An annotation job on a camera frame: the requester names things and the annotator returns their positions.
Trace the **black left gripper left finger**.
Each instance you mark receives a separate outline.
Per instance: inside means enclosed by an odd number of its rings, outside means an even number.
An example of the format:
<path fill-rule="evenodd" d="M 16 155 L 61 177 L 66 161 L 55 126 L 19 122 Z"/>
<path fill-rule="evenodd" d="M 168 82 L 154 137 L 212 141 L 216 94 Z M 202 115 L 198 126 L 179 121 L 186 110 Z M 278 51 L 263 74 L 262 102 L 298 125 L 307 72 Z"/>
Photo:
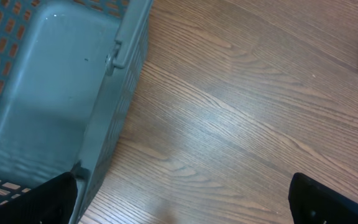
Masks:
<path fill-rule="evenodd" d="M 49 180 L 0 206 L 0 224 L 67 224 L 78 189 L 70 172 Z"/>

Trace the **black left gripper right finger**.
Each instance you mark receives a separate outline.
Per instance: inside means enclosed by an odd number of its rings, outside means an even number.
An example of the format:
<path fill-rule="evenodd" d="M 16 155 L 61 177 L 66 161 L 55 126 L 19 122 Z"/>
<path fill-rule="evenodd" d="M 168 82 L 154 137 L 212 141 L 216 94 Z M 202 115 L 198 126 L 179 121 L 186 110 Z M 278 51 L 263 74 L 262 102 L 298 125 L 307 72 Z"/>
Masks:
<path fill-rule="evenodd" d="M 300 172 L 292 177 L 288 201 L 294 224 L 358 223 L 358 203 Z"/>

